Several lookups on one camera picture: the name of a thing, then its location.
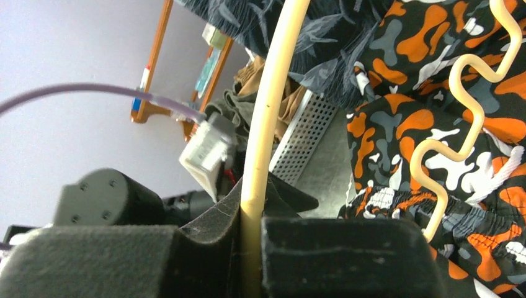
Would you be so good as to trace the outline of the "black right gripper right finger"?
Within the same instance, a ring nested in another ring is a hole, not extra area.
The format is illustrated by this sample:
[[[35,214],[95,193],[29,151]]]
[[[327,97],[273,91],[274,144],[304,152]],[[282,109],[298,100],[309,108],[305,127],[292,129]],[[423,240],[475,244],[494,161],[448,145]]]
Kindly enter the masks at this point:
[[[261,220],[265,297],[444,297],[422,233],[399,220],[303,219],[273,183]]]

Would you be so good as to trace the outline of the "orange camo shorts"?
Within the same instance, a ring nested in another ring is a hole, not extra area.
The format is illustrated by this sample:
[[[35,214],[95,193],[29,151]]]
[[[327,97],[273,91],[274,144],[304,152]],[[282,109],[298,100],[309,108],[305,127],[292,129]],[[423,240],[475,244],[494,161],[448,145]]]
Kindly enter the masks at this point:
[[[447,297],[524,297],[525,2],[393,1],[352,71],[339,218],[415,225]]]

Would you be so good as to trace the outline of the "cream yellow hanger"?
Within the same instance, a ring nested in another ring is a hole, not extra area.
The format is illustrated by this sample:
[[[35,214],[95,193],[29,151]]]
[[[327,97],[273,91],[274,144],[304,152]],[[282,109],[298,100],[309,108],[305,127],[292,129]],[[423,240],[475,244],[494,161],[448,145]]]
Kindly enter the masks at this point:
[[[262,295],[262,211],[270,163],[271,146],[269,143],[273,139],[274,125],[277,120],[277,102],[272,100],[272,96],[279,93],[288,75],[295,44],[309,4],[309,1],[285,1],[269,47],[263,74],[264,84],[269,87],[269,90],[256,100],[256,109],[247,143],[240,203],[241,251],[243,252],[241,293],[243,297]],[[494,18],[508,32],[510,44],[497,70],[493,70],[485,61],[473,54],[460,56],[452,65],[448,80],[450,92],[473,114],[472,125],[462,147],[454,151],[439,141],[425,140],[416,147],[411,157],[411,176],[437,196],[436,207],[423,231],[427,242],[433,239],[438,229],[445,213],[448,197],[445,188],[423,172],[422,159],[428,151],[432,150],[452,161],[465,160],[475,144],[476,136],[483,127],[483,108],[463,87],[461,72],[464,67],[471,66],[487,81],[500,82],[508,73],[522,44],[522,29],[507,10],[504,2],[490,1],[489,6]]]

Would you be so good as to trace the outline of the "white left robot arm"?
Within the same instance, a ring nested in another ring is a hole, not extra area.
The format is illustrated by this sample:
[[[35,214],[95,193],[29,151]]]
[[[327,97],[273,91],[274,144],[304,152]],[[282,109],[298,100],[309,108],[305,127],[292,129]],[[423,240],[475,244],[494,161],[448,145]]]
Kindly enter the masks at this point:
[[[229,178],[222,180],[220,196],[206,191],[189,191],[161,198],[116,169],[99,169],[76,184],[62,188],[52,226],[176,225],[190,223],[233,189]]]

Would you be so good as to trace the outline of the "tan khaki shorts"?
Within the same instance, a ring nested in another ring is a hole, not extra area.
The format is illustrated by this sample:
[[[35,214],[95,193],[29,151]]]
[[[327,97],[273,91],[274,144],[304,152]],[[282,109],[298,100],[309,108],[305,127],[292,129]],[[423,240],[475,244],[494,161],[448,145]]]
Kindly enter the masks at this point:
[[[269,90],[269,87],[264,84],[264,70],[265,59],[257,55],[233,77],[236,86],[236,102],[238,104],[250,103],[249,110],[246,112],[249,125],[253,123],[256,100],[261,97],[261,94]],[[272,100],[277,102],[277,120],[274,125],[275,142],[282,141],[306,92],[306,87],[287,77],[279,89],[279,93],[272,96]]]

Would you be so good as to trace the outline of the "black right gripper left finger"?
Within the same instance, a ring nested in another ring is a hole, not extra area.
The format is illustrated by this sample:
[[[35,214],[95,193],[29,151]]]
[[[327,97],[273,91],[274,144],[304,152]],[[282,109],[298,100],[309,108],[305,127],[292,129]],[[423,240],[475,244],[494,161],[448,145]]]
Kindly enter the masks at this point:
[[[190,223],[52,226],[1,269],[2,297],[237,297],[239,215]]]

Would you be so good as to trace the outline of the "olive green shorts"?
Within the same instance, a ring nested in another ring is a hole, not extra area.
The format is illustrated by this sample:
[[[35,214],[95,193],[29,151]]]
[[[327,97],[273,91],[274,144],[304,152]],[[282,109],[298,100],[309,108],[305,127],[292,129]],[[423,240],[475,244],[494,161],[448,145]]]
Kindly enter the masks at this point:
[[[240,96],[234,90],[227,89],[223,97],[214,99],[205,106],[206,115],[218,113],[233,123],[240,150],[245,150],[247,147],[256,97],[256,92]]]

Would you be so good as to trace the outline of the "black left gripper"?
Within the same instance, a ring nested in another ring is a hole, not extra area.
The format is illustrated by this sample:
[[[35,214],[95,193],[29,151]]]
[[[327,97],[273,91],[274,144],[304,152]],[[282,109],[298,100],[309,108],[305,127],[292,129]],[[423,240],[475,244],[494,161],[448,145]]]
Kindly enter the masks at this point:
[[[243,177],[240,176],[232,190],[218,201],[218,211],[228,217],[240,214],[241,188]],[[289,185],[272,173],[268,174],[263,217],[300,217],[300,212],[314,210],[319,206],[316,198]]]

